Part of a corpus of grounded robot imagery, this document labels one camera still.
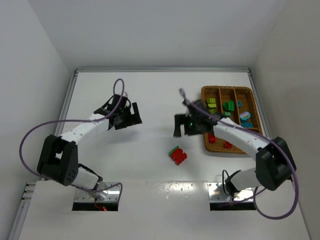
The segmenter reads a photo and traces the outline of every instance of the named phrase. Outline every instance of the robotic arm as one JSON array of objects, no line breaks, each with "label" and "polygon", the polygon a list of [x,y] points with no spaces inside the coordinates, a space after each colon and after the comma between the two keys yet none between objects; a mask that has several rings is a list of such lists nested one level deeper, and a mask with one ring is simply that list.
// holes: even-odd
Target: robotic arm
[{"label": "robotic arm", "polygon": [[94,121],[107,116],[119,98],[120,95],[114,94],[102,107],[93,112],[88,122],[59,136],[49,135],[42,147],[37,172],[64,186],[73,185],[95,190],[103,179],[88,167],[78,163],[78,149],[112,127],[118,130],[142,123],[137,103],[131,104],[127,96],[122,97],[111,117]]},{"label": "robotic arm", "polygon": [[[213,114],[214,119],[217,119],[213,120],[213,118],[209,118],[207,115],[188,105],[186,101],[184,101],[183,104],[187,106],[188,111],[186,114],[177,114],[174,116],[174,137],[181,137],[180,126],[184,125],[185,135],[213,134],[217,138],[226,140],[235,145],[255,160],[255,168],[244,171],[238,170],[225,180],[225,188],[231,196],[234,196],[235,193],[238,193],[241,190],[260,186],[274,191],[285,180],[291,177],[292,173],[288,163],[279,151],[268,141],[250,134],[249,132],[235,128],[241,128],[241,126],[233,122],[230,118],[225,117],[220,112]],[[196,100],[193,104],[209,113],[201,100]],[[289,157],[294,170],[296,170],[296,165],[286,141],[280,137],[276,137],[273,141]]]}]

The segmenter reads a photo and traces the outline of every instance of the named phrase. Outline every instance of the red toy brick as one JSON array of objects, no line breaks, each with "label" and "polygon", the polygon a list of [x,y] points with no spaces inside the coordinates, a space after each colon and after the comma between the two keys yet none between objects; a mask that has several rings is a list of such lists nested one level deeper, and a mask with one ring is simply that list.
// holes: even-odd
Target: red toy brick
[{"label": "red toy brick", "polygon": [[210,144],[214,144],[216,142],[216,137],[208,133],[208,140]]},{"label": "red toy brick", "polygon": [[228,141],[225,141],[224,148],[225,149],[230,149],[230,148],[232,148],[232,144],[230,142],[228,142]]},{"label": "red toy brick", "polygon": [[187,158],[187,154],[181,149],[176,149],[171,154],[171,159],[175,162],[175,164],[179,165],[181,164],[185,159]]}]

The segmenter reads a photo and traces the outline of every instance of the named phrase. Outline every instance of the woven basket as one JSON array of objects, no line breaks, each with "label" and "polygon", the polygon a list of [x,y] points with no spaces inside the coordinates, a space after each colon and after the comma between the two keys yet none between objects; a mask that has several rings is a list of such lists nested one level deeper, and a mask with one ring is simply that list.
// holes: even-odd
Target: woven basket
[{"label": "woven basket", "polygon": [[[249,112],[251,118],[247,123],[252,123],[253,127],[248,129],[263,134],[255,97],[250,88],[239,86],[204,86],[201,89],[201,99],[206,107],[208,107],[207,98],[215,98],[216,111],[222,113],[225,112],[222,104],[229,100],[234,101],[234,111],[231,111],[230,119],[240,125],[240,114]],[[238,107],[238,101],[241,102],[241,107]],[[232,145],[232,148],[225,148],[226,141],[220,138],[217,138],[215,143],[209,143],[207,133],[203,135],[203,138],[205,149],[209,152],[244,154],[242,150],[234,145]]]}]

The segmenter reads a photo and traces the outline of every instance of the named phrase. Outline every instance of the metal frame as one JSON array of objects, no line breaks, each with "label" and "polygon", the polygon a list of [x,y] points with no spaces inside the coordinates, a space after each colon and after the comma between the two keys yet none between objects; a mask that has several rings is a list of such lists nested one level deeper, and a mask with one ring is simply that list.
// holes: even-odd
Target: metal frame
[{"label": "metal frame", "polygon": [[248,67],[90,67],[77,68],[76,73],[114,73],[114,72],[224,72],[249,73]]},{"label": "metal frame", "polygon": [[[77,68],[71,76],[71,80],[65,95],[59,120],[66,119],[67,113],[69,110],[71,98],[75,85],[77,82],[78,73],[110,73],[110,72],[225,72],[225,73],[248,73],[252,91],[255,97],[256,104],[258,106],[258,111],[262,121],[262,127],[264,128],[265,134],[267,137],[271,137],[270,129],[268,127],[268,122],[265,117],[262,104],[260,102],[259,93],[257,91],[254,79],[252,77],[251,71],[249,68],[240,67],[240,68],[216,68],[216,67],[127,67],[127,68],[115,68],[115,67],[98,67],[98,68]],[[64,123],[60,122],[57,124],[54,134],[60,135],[63,131]],[[26,215],[28,212],[29,204],[31,201],[31,195],[27,201],[21,200],[20,207],[18,209],[17,215],[12,226],[9,240],[18,240]]]},{"label": "metal frame", "polygon": [[11,228],[11,232],[8,240],[18,240],[20,237],[20,233],[22,227],[24,225],[28,208],[31,202],[32,194],[34,193],[36,187],[35,182],[27,182],[23,191],[23,195],[21,197],[20,206],[18,212],[16,213],[13,226]]}]

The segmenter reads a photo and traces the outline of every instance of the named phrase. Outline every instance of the white wall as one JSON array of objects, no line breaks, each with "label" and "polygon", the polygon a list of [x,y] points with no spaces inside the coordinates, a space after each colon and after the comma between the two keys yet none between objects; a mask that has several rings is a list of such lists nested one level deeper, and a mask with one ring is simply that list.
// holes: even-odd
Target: white wall
[{"label": "white wall", "polygon": [[319,59],[320,1],[288,0],[255,62],[253,78],[272,135],[284,137],[294,157],[299,202],[314,240],[320,239]]},{"label": "white wall", "polygon": [[[71,75],[27,0],[0,7],[0,240],[9,236],[27,181],[19,143],[34,125],[57,119]],[[42,143],[54,125],[27,139],[24,156],[36,169]]]},{"label": "white wall", "polygon": [[76,67],[248,67],[286,0],[28,0]]}]

